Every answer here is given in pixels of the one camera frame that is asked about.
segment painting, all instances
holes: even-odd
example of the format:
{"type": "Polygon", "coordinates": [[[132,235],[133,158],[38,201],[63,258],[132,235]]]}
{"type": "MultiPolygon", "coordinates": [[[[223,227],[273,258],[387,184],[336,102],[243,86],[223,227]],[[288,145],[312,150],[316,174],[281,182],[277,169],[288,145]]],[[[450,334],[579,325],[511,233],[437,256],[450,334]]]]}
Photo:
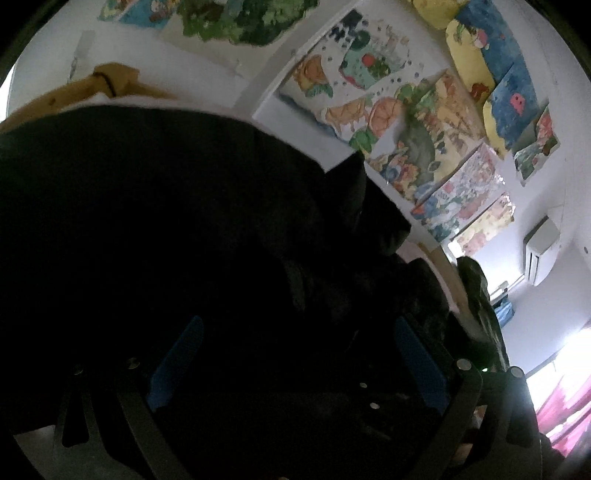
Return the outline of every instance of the painting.
{"type": "Polygon", "coordinates": [[[409,109],[396,150],[369,165],[407,200],[420,203],[466,155],[484,130],[462,83],[445,72],[409,109]]]}
{"type": "Polygon", "coordinates": [[[414,8],[423,19],[438,30],[447,25],[470,0],[414,0],[414,8]]]}
{"type": "Polygon", "coordinates": [[[462,82],[476,104],[482,107],[496,86],[482,55],[482,44],[476,34],[457,20],[448,24],[446,42],[462,82]]]}
{"type": "Polygon", "coordinates": [[[461,252],[473,257],[492,238],[508,227],[513,221],[515,206],[507,192],[488,207],[462,233],[455,237],[449,247],[452,252],[461,252]]]}
{"type": "Polygon", "coordinates": [[[312,112],[368,158],[384,133],[404,118],[405,107],[432,85],[425,78],[441,71],[422,48],[413,48],[401,19],[391,16],[396,27],[372,4],[351,10],[280,88],[282,97],[312,112]]]}
{"type": "Polygon", "coordinates": [[[496,169],[498,163],[495,151],[481,144],[444,185],[411,210],[411,215],[439,243],[457,235],[504,184],[496,169]]]}
{"type": "Polygon", "coordinates": [[[183,0],[160,38],[254,78],[319,0],[183,0]]]}
{"type": "Polygon", "coordinates": [[[536,141],[523,150],[519,150],[514,157],[515,169],[523,186],[544,166],[548,157],[560,146],[554,133],[548,106],[536,123],[535,133],[536,141]]]}
{"type": "Polygon", "coordinates": [[[501,13],[491,0],[472,0],[460,10],[456,20],[461,30],[469,32],[473,45],[480,48],[498,85],[513,64],[522,58],[519,44],[501,13]]]}
{"type": "Polygon", "coordinates": [[[517,59],[482,109],[491,145],[504,156],[538,114],[534,86],[523,59],[517,59]]]}
{"type": "Polygon", "coordinates": [[[180,0],[107,0],[99,20],[142,28],[164,28],[179,4],[180,0]]]}

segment white air conditioner unit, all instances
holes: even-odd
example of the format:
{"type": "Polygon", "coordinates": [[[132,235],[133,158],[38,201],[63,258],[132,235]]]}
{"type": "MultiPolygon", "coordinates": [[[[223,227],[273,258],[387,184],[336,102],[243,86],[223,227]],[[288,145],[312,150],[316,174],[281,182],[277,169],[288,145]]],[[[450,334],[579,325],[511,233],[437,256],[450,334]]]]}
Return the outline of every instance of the white air conditioner unit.
{"type": "Polygon", "coordinates": [[[544,218],[524,239],[525,279],[539,285],[558,257],[560,230],[548,217],[544,218]]]}

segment children's artwork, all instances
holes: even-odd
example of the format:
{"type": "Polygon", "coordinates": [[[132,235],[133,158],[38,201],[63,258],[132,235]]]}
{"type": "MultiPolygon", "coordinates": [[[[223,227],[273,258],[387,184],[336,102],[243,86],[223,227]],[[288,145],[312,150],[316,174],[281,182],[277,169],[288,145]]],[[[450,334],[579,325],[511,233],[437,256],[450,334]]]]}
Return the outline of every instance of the children's artwork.
{"type": "Polygon", "coordinates": [[[99,20],[163,28],[181,0],[107,0],[99,20]]]}
{"type": "Polygon", "coordinates": [[[372,3],[363,11],[351,10],[312,48],[280,90],[366,156],[403,118],[404,106],[421,98],[428,88],[423,79],[441,71],[375,8],[372,3]]]}
{"type": "Polygon", "coordinates": [[[470,0],[414,0],[414,8],[424,20],[438,30],[447,25],[470,0]]]}
{"type": "Polygon", "coordinates": [[[462,82],[476,104],[482,107],[496,85],[482,56],[482,43],[457,20],[447,26],[446,42],[462,82]]]}
{"type": "Polygon", "coordinates": [[[517,59],[482,109],[491,146],[504,156],[537,112],[538,100],[530,74],[523,59],[517,59]]]}
{"type": "Polygon", "coordinates": [[[444,185],[411,210],[411,215],[439,243],[457,235],[504,184],[496,170],[498,162],[495,151],[481,144],[444,185]]]}
{"type": "Polygon", "coordinates": [[[519,44],[501,13],[491,0],[472,0],[460,10],[456,20],[460,24],[459,38],[463,29],[468,30],[498,85],[517,59],[522,58],[519,44]]]}
{"type": "Polygon", "coordinates": [[[545,108],[536,123],[535,133],[536,141],[523,150],[519,150],[514,157],[517,175],[523,186],[544,166],[548,157],[560,146],[552,127],[549,107],[545,108]]]}
{"type": "Polygon", "coordinates": [[[453,252],[472,257],[513,221],[515,206],[505,192],[450,243],[453,252]]]}
{"type": "Polygon", "coordinates": [[[183,0],[160,38],[254,78],[319,0],[183,0]]]}
{"type": "Polygon", "coordinates": [[[450,72],[411,113],[397,149],[369,164],[407,200],[419,203],[452,174],[484,130],[467,91],[450,72]]]}

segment metal screw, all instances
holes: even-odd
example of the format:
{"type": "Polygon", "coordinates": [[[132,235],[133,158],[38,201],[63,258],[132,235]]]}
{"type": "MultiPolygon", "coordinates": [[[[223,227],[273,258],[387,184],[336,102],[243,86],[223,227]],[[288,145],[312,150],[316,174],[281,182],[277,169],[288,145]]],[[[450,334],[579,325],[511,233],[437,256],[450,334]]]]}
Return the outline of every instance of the metal screw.
{"type": "Polygon", "coordinates": [[[127,360],[126,365],[129,370],[133,370],[139,367],[139,360],[133,356],[129,360],[127,360]]]}
{"type": "Polygon", "coordinates": [[[460,370],[464,370],[464,372],[467,372],[472,368],[472,364],[470,363],[470,361],[466,360],[465,358],[460,358],[456,362],[456,365],[460,370]]]}
{"type": "Polygon", "coordinates": [[[525,375],[523,370],[519,367],[511,367],[509,372],[511,372],[511,375],[513,375],[515,378],[523,378],[525,375]]]}

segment pink curtain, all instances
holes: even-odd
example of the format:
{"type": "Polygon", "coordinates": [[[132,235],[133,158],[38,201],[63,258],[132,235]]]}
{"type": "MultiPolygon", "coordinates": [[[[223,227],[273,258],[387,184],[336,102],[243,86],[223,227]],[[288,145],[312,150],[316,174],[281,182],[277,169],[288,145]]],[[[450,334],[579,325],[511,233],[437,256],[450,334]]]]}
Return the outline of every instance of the pink curtain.
{"type": "Polygon", "coordinates": [[[548,434],[556,427],[562,428],[552,434],[552,447],[567,456],[591,424],[591,366],[586,380],[573,384],[565,374],[548,399],[536,412],[538,428],[548,434]]]}

